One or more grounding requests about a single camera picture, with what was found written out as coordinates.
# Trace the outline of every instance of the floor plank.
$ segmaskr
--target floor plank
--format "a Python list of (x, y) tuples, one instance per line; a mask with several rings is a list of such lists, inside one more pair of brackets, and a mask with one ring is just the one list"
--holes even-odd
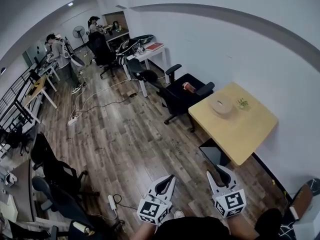
[[(152, 65), (151, 68), (159, 77), (164, 75)], [(38, 126), (58, 159), (74, 167), (77, 173), (87, 168), (92, 189), (101, 193), (98, 200), (91, 200), (99, 212), (108, 218), (114, 216), (108, 204), (108, 195), (114, 194), (122, 195), (122, 204), (137, 207), (152, 181), (174, 174), (177, 176), (172, 198), (175, 209), (183, 210), (187, 216), (219, 218), (206, 177), (206, 170), (215, 169), (198, 149), (209, 139), (208, 135), (199, 126), (195, 133), (188, 132), (190, 123), (186, 116), (164, 125), (169, 112), (149, 84), (146, 84), (147, 98), (140, 89), (136, 97), (129, 98), (137, 91), (134, 80), (101, 91), (126, 80), (126, 75), (119, 68), (115, 70), (115, 77), (107, 72), (104, 79), (100, 79), (100, 71), (102, 69), (95, 64), (83, 69), (87, 88), (77, 100), (71, 95), (71, 87), (59, 82), (57, 93), (49, 91), (58, 109), (44, 100), (39, 115), (44, 124)], [(84, 112), (76, 124), (67, 126), (74, 105), (76, 111), (83, 106), (86, 111), (93, 106), (121, 101), (124, 102)], [(18, 165), (28, 157), (28, 154), (9, 155), (7, 160)], [(236, 172), (245, 190), (248, 205), (244, 215), (252, 225), (268, 208), (284, 210), (287, 203), (283, 193), (254, 158), (250, 157), (241, 166), (231, 163), (228, 167)], [(118, 216), (125, 221), (121, 237), (126, 239), (137, 230), (140, 222), (130, 208), (119, 206)]]

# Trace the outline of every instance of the sneaker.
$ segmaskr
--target sneaker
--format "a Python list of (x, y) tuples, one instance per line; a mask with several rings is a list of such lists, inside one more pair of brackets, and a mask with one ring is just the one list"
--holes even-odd
[(78, 85), (77, 87), (73, 88), (71, 94), (76, 94), (81, 90), (82, 85)]
[(185, 214), (181, 210), (176, 210), (174, 213), (174, 218), (179, 219), (179, 218), (184, 218), (186, 217)]

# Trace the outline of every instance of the standing fan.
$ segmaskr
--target standing fan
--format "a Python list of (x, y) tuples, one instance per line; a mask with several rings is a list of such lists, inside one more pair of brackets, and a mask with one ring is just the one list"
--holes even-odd
[(81, 38), (83, 44), (85, 45), (85, 41), (83, 40), (83, 35), (85, 34), (85, 28), (83, 26), (76, 26), (73, 31), (72, 34), (75, 38)]

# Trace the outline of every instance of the small plant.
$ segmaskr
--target small plant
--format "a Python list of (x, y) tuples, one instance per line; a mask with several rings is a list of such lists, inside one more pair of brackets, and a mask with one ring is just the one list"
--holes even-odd
[(249, 106), (248, 101), (244, 100), (244, 98), (238, 99), (239, 107), (240, 109), (243, 109), (247, 106)]

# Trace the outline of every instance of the white desk leg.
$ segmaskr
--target white desk leg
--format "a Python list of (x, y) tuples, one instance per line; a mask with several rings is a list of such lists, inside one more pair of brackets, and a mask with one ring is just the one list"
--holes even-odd
[(39, 124), (41, 124), (41, 121), (31, 112), (31, 110), (28, 108), (28, 106), (25, 106), (24, 109), (30, 114), (30, 116), (36, 120)]
[(41, 104), (43, 104), (43, 102), (42, 102), (42, 100), (39, 98), (39, 96), (37, 96), (36, 99), (37, 99), (38, 101), (40, 101)]
[(139, 82), (140, 82), (140, 86), (141, 86), (141, 90), (142, 90), (143, 96), (144, 97), (148, 97), (146, 86), (145, 86), (145, 82), (144, 81), (139, 81)]
[(150, 65), (149, 65), (148, 59), (145, 59), (144, 62), (145, 62), (146, 69), (150, 70)]
[(123, 65), (123, 69), (124, 69), (124, 72), (126, 74), (126, 78), (128, 78), (128, 80), (131, 81), (131, 76), (129, 74), (129, 71), (128, 71), (128, 68), (127, 68), (126, 64)]
[(60, 77), (58, 76), (57, 72), (55, 71), (54, 67), (52, 67), (52, 73), (54, 73), (56, 79), (60, 82)]
[(57, 92), (56, 87), (54, 86), (54, 84), (50, 81), (49, 77), (47, 76), (46, 79), (48, 80), (49, 84), (52, 86), (52, 88), (54, 89), (55, 92)]
[(168, 63), (167, 63), (167, 57), (166, 57), (165, 49), (163, 49), (163, 52), (162, 52), (162, 63), (163, 63), (163, 67), (164, 67), (163, 71), (164, 71), (165, 82), (167, 84), (170, 84), (169, 76), (166, 74), (166, 71), (169, 69), (169, 67), (168, 67)]
[(53, 102), (53, 100), (49, 97), (49, 95), (47, 94), (47, 92), (42, 89), (41, 92), (44, 94), (44, 96), (48, 99), (48, 101), (50, 101), (50, 103), (52, 104), (52, 106), (57, 109), (57, 105)]

